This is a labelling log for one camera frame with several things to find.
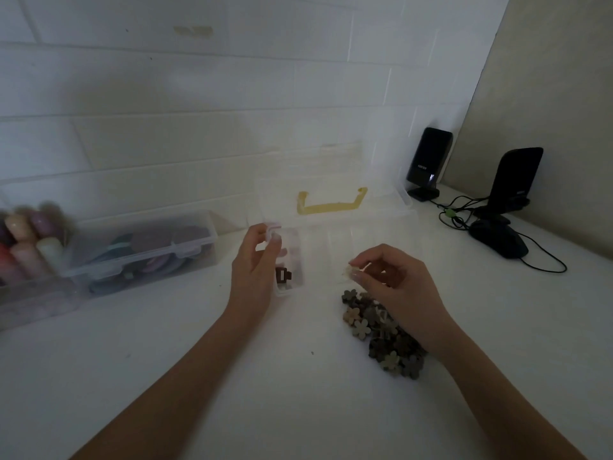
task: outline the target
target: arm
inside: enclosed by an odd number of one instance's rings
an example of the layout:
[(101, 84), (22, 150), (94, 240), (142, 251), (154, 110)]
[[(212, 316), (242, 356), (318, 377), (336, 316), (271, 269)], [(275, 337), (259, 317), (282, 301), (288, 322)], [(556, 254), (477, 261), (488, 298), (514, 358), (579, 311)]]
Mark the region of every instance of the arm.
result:
[(501, 458), (585, 458), (451, 318), (423, 262), (380, 245), (349, 264), (364, 270), (354, 280), (447, 368)]
[(273, 239), (266, 250), (266, 226), (251, 226), (232, 263), (226, 310), (164, 376), (72, 456), (72, 460), (173, 459), (183, 450), (224, 374), (257, 328), (270, 303), (275, 261)]

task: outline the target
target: speaker stand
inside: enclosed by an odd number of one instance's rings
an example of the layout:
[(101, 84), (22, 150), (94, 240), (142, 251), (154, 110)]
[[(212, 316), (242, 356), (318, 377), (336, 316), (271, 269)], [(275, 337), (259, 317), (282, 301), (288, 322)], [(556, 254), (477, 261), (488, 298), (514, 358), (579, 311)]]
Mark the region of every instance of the speaker stand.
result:
[(511, 223), (508, 218), (505, 218), (504, 216), (501, 216), (497, 213), (492, 213), (490, 210), (487, 209), (487, 205), (485, 207), (475, 208), (473, 211), (473, 215), (479, 219), (487, 219), (489, 221), (494, 221), (495, 223), (500, 223), (500, 224), (510, 224)]
[(417, 187), (406, 192), (409, 196), (418, 202), (427, 202), (437, 198), (441, 193), (434, 187)]

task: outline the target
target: black speaker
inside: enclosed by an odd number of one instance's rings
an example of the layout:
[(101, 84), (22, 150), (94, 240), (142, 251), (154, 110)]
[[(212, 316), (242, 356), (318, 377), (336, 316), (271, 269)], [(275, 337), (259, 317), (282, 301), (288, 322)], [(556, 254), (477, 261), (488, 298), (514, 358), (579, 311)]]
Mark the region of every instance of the black speaker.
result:
[(521, 210), (530, 203), (528, 192), (542, 154), (541, 147), (517, 148), (506, 152), (498, 164), (487, 205), (475, 209), (474, 215), (508, 224), (509, 220), (501, 216), (503, 213)]
[(415, 200), (425, 202), (438, 197), (436, 180), (443, 168), (443, 162), (449, 154), (454, 135), (433, 127), (426, 127), (419, 146), (413, 157), (406, 180), (418, 185), (408, 194)]

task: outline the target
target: plastic storage box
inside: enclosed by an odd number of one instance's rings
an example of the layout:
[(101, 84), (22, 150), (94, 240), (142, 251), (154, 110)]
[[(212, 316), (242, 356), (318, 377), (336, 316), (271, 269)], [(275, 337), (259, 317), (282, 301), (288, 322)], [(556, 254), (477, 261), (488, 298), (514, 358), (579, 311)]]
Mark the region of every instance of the plastic storage box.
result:
[[(288, 160), (279, 177), (256, 181), (262, 216), (271, 223), (267, 240), (276, 232), (287, 249), (277, 264), (291, 279), (275, 282), (277, 295), (350, 284), (348, 261), (380, 243), (421, 257), (419, 220), (404, 186), (361, 168), (361, 158), (348, 153), (331, 160), (320, 152)], [(326, 211), (335, 208), (341, 210)]]
[(49, 277), (0, 287), (0, 331), (63, 315), (79, 308), (82, 298), (71, 280)]
[(66, 247), (63, 277), (105, 295), (216, 263), (208, 210), (171, 207), (80, 223)]

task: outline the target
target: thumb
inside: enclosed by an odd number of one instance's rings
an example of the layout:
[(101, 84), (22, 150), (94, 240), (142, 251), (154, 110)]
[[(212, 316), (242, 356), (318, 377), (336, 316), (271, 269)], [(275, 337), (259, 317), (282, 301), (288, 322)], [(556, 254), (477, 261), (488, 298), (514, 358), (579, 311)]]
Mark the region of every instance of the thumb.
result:
[(280, 252), (281, 236), (276, 232), (273, 232), (270, 242), (264, 249), (262, 258), (260, 258), (260, 262), (256, 266), (256, 270), (270, 271), (275, 269), (276, 259), (279, 256)]
[(389, 296), (390, 288), (363, 271), (353, 271), (351, 279), (361, 285), (374, 299), (383, 303)]

